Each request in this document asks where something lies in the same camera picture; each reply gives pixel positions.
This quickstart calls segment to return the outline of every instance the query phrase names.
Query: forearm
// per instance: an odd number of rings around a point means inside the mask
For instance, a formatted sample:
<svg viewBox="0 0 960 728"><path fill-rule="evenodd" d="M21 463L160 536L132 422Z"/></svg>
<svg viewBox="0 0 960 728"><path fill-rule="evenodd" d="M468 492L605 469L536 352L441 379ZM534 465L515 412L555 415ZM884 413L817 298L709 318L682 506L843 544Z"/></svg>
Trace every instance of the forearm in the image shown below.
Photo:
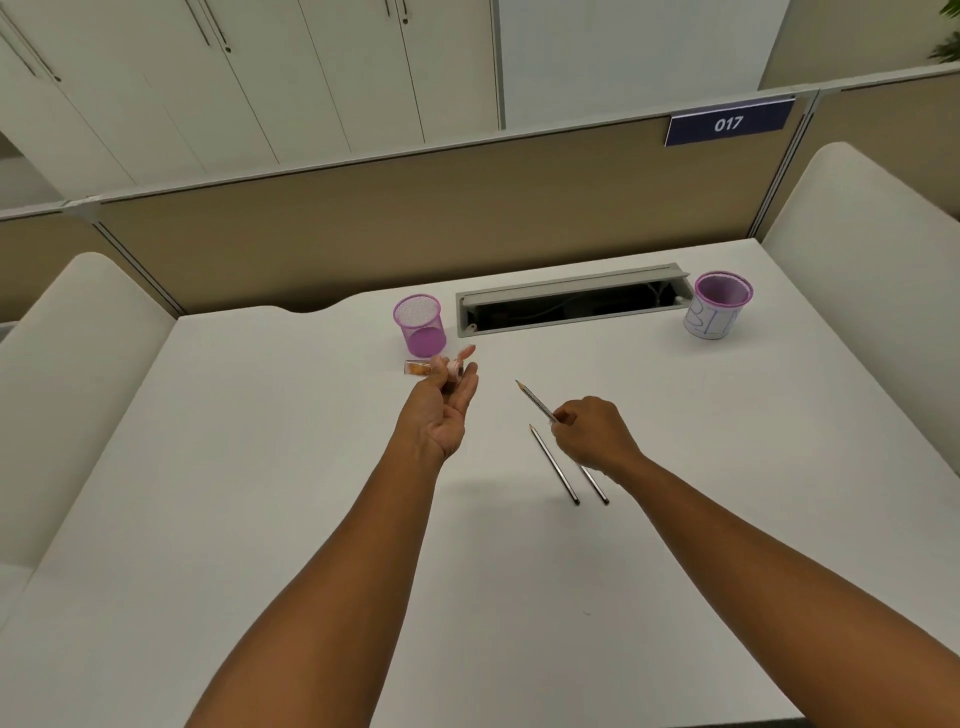
<svg viewBox="0 0 960 728"><path fill-rule="evenodd" d="M343 522L234 648L188 725L370 721L442 462L422 443L391 440Z"/></svg>
<svg viewBox="0 0 960 728"><path fill-rule="evenodd" d="M919 627L642 456L611 475L819 728L960 725L960 658Z"/></svg>

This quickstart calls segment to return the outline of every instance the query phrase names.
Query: pencil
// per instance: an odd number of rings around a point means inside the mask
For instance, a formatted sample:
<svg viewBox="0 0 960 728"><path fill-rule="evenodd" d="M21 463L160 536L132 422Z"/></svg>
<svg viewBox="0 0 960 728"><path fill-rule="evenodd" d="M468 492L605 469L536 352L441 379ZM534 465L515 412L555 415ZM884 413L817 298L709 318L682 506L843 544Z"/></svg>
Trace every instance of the pencil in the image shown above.
<svg viewBox="0 0 960 728"><path fill-rule="evenodd" d="M566 479L564 471L562 471L560 466L557 465L557 461L553 458L553 453L550 452L549 448L546 446L546 443L543 442L543 439L540 437L540 433L537 432L537 429L533 425L530 425L530 431L534 433L534 437L537 438L537 442L540 444L540 449L543 450L543 454L546 455L546 459L550 461L550 465L552 465L553 469L557 472L557 475L560 477L560 481L563 483L566 491L570 493L570 497L573 498L573 504L580 505L580 499L574 492L573 486L570 485L570 481Z"/></svg>
<svg viewBox="0 0 960 728"><path fill-rule="evenodd" d="M540 401L540 398L537 397L537 395L531 392L530 389L523 384L523 382L521 382L519 379L514 379L514 381L516 382L516 386L520 388L520 391L523 394L525 394L528 398L530 398L530 401L537 406L540 412L542 412L544 415L546 415L550 419L550 422L558 423L560 421L556 418L556 416L554 416L553 412L551 412L550 409L543 402ZM546 445L543 444L543 441L540 439L539 435L537 435L537 439L540 440L540 444L543 446L544 451L547 452L547 456L550 458L550 460L553 460L553 456L549 454L549 451L546 449ZM577 467L580 468L580 472L584 474L584 477L589 481L590 486L593 488L594 492L596 492L597 496L599 496L600 499L603 501L603 504L610 505L610 499L607 497L607 494L600 489L600 486L597 485L597 481L593 479L593 475L591 475L584 466L578 464Z"/></svg>

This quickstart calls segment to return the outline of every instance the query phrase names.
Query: leaf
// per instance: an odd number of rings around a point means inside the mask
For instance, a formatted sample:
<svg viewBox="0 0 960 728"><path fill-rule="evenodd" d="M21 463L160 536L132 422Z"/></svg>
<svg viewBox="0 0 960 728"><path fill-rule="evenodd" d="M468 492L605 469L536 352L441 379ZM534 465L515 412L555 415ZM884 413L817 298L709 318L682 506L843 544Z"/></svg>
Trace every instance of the leaf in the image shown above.
<svg viewBox="0 0 960 728"><path fill-rule="evenodd" d="M940 63L960 61L960 31L955 31L947 40L934 48L930 57Z"/></svg>

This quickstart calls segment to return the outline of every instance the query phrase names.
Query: pink rim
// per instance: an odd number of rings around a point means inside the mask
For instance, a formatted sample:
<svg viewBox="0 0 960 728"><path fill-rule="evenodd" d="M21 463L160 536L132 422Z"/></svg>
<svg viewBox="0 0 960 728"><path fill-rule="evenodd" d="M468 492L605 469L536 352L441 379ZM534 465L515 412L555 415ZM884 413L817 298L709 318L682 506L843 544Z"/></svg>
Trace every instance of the pink rim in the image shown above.
<svg viewBox="0 0 960 728"><path fill-rule="evenodd" d="M402 305L410 301L410 299L430 299L433 303L437 305L437 312L433 315L433 318L430 321L424 321L422 324L402 324L396 319L396 310ZM413 293L406 298L400 299L394 306L394 323L400 328L420 328L425 327L427 324L431 324L437 320L437 317L440 316L440 301L437 300L436 296L431 296L429 293Z"/></svg>
<svg viewBox="0 0 960 728"><path fill-rule="evenodd" d="M711 278L713 276L725 276L727 278L732 278L738 280L743 284L743 287L747 289L747 300L743 303L719 303L713 299L704 295L703 291L700 290L700 281L703 279ZM730 271L709 271L704 273L702 276L697 278L696 282L693 284L693 291L697 294L702 300L706 301L710 305L715 305L717 308L742 308L747 305L754 297L754 287L750 282L745 279L743 276L738 276L736 273L731 273Z"/></svg>

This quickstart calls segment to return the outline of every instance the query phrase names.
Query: pink mesh pencil cup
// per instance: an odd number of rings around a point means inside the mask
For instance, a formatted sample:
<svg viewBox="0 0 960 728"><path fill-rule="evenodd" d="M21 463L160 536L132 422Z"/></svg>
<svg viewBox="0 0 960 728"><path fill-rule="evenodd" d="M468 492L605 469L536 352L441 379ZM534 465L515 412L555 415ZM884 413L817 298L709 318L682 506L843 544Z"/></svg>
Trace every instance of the pink mesh pencil cup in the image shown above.
<svg viewBox="0 0 960 728"><path fill-rule="evenodd" d="M433 296L407 296L394 307L394 321L413 356L428 359L444 350L446 334L440 320L440 302Z"/></svg>
<svg viewBox="0 0 960 728"><path fill-rule="evenodd" d="M697 278L693 294L684 317L686 330L701 339L722 339L754 297L754 287L736 273L710 271Z"/></svg>

